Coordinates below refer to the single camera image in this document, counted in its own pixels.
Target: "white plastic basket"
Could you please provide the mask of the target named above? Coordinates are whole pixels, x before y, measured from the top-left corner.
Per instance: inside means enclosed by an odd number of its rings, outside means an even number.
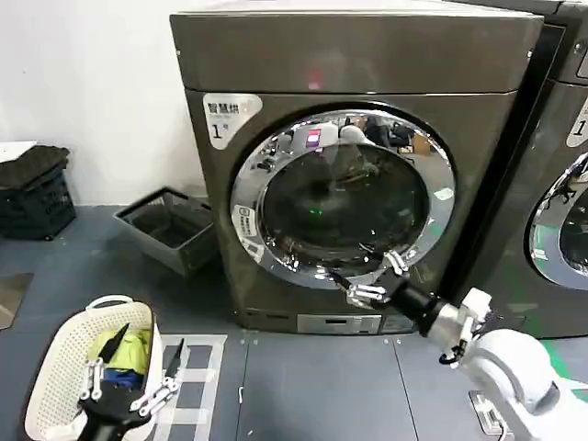
[[[113,306],[104,303],[116,302]],[[59,329],[47,351],[28,400],[25,431],[35,441],[44,441],[59,433],[59,439],[77,439],[85,424],[79,413],[84,364],[93,342],[106,329],[151,329],[150,358],[144,391],[155,391],[162,382],[163,345],[151,309],[126,296],[105,296],[92,301],[84,311],[67,320]],[[130,430],[127,441],[142,441],[153,429],[154,418]]]

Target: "black crate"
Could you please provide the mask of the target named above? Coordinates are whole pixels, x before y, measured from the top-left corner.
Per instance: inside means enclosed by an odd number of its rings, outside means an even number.
[[[0,235],[51,241],[75,219],[63,176],[66,164],[54,166],[26,187],[0,190]]]

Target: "second washing machine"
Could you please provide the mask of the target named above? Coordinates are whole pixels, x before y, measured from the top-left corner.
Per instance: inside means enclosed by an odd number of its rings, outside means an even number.
[[[588,3],[469,1],[545,25],[441,291],[484,289],[505,326],[536,337],[586,335]]]
[[[249,1],[171,17],[235,314],[312,334],[407,332],[328,277],[396,251],[435,290],[541,17],[437,1]]]

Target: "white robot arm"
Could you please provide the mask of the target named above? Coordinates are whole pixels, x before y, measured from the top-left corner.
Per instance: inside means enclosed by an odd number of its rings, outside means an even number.
[[[347,302],[362,308],[395,308],[413,320],[422,336],[444,351],[439,361],[465,371],[492,402],[516,441],[580,441],[588,437],[588,403],[551,366],[534,337],[510,329],[481,334],[491,296],[473,288],[459,307],[412,286],[394,252],[382,256],[394,270],[392,289],[353,285],[335,272]]]

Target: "washing machine door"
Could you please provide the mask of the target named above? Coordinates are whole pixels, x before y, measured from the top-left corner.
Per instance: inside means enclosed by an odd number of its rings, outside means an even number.
[[[540,201],[529,230],[539,273],[566,288],[588,288],[588,153]]]
[[[423,127],[383,110],[292,121],[256,145],[232,189],[247,253],[291,283],[335,288],[328,272],[373,283],[366,247],[418,262],[443,234],[455,199],[447,153]]]

